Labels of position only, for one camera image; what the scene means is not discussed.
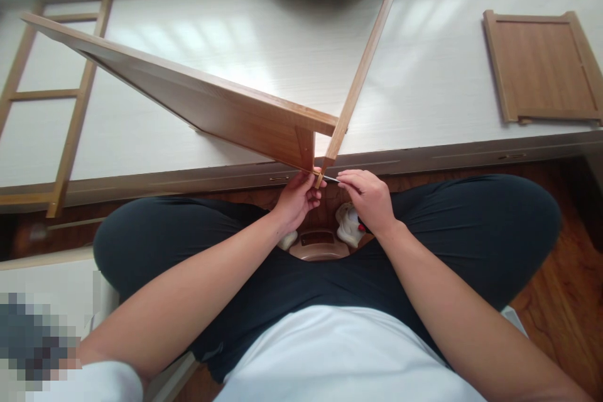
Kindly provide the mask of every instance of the knee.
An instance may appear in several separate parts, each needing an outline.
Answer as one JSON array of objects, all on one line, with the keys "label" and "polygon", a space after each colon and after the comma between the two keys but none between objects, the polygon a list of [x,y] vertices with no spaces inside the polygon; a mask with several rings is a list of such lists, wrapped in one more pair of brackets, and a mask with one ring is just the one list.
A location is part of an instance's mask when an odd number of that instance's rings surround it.
[{"label": "knee", "polygon": [[119,207],[104,220],[94,236],[94,261],[105,279],[118,291],[124,272],[144,261],[144,249],[140,244],[149,233],[144,222],[159,199],[141,198]]},{"label": "knee", "polygon": [[489,175],[489,192],[502,200],[508,214],[515,221],[538,227],[545,234],[557,238],[562,215],[553,196],[541,185],[519,176]]}]

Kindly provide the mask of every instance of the wooden frame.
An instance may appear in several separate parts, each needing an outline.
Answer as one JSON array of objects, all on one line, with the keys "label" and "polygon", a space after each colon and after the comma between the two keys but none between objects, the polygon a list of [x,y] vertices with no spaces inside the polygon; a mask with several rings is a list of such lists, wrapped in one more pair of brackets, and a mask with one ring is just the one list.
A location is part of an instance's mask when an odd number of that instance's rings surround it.
[{"label": "wooden frame", "polygon": [[510,16],[487,10],[484,27],[506,122],[603,125],[603,75],[575,12]]},{"label": "wooden frame", "polygon": [[[50,4],[81,3],[88,1],[100,1],[100,11],[98,13],[63,14],[47,17],[50,20],[62,23],[96,21],[96,27],[94,29],[95,36],[104,36],[113,0],[38,0],[32,9],[32,13],[41,16],[44,13],[46,6]],[[18,92],[19,82],[21,81],[27,59],[30,55],[31,48],[33,47],[35,33],[36,30],[33,27],[26,27],[13,66],[11,67],[6,80],[2,96],[0,97],[0,138],[12,102],[74,97],[75,105],[73,107],[73,113],[67,131],[67,138],[63,147],[63,153],[57,171],[57,178],[52,192],[4,195],[0,196],[0,205],[49,203],[46,216],[54,218],[57,215],[60,215],[65,194],[67,192],[67,183],[71,176],[75,152],[77,151],[82,126],[84,125],[84,117],[88,106],[88,100],[90,99],[90,91],[92,90],[96,65],[90,61],[86,62],[84,74],[80,86],[77,89]]]}]

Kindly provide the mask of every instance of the dark gray pants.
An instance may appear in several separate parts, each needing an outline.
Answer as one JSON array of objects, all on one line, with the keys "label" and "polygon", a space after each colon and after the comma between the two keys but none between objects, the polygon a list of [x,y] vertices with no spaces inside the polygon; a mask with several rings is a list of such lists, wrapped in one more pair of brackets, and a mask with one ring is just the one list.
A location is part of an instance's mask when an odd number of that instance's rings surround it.
[{"label": "dark gray pants", "polygon": [[[393,195],[392,203],[396,218],[497,310],[538,270],[560,229],[560,211],[551,195],[515,176],[424,185]],[[266,212],[217,200],[136,200],[101,225],[94,257],[104,277],[127,298]],[[348,258],[327,262],[300,261],[275,248],[189,349],[208,362],[221,382],[262,332],[312,305],[386,312],[439,353],[377,240]]]}]

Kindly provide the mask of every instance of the wooden ladder frame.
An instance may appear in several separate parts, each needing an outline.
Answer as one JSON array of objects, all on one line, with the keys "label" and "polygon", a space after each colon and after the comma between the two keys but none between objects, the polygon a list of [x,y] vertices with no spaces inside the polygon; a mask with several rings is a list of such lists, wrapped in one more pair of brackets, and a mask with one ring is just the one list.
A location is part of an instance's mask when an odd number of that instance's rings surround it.
[{"label": "wooden ladder frame", "polygon": [[[43,15],[44,9],[51,4],[92,1],[100,1],[100,10],[98,13],[61,14],[57,16]],[[59,23],[96,21],[94,35],[104,37],[112,3],[113,0],[38,0],[32,9],[32,13]],[[36,30],[27,25],[21,43],[19,44],[13,66],[6,79],[6,84],[4,85],[2,96],[0,97],[0,138],[2,137],[2,132],[4,131],[4,126],[6,125],[6,120],[13,102],[74,97],[75,105],[73,107],[73,113],[67,131],[67,138],[65,139],[65,144],[63,146],[63,153],[58,166],[57,178],[53,190],[51,192],[43,193],[2,195],[0,196],[0,205],[48,203],[48,212],[46,213],[46,216],[48,218],[54,218],[60,215],[65,200],[65,194],[67,193],[67,184],[71,177],[75,153],[82,133],[82,126],[84,125],[84,117],[86,108],[88,107],[88,100],[90,99],[90,91],[92,90],[96,64],[86,61],[84,74],[79,88],[18,92],[19,83],[21,82],[31,48],[33,47],[35,35]]]}]

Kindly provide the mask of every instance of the right hand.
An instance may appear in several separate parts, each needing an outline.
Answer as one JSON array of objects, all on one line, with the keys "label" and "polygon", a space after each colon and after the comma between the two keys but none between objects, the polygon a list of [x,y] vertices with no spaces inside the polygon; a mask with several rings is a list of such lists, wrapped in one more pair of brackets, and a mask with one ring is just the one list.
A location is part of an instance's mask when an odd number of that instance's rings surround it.
[{"label": "right hand", "polygon": [[346,170],[337,175],[339,187],[350,194],[358,216],[373,234],[378,235],[394,227],[394,217],[389,188],[370,171]]}]

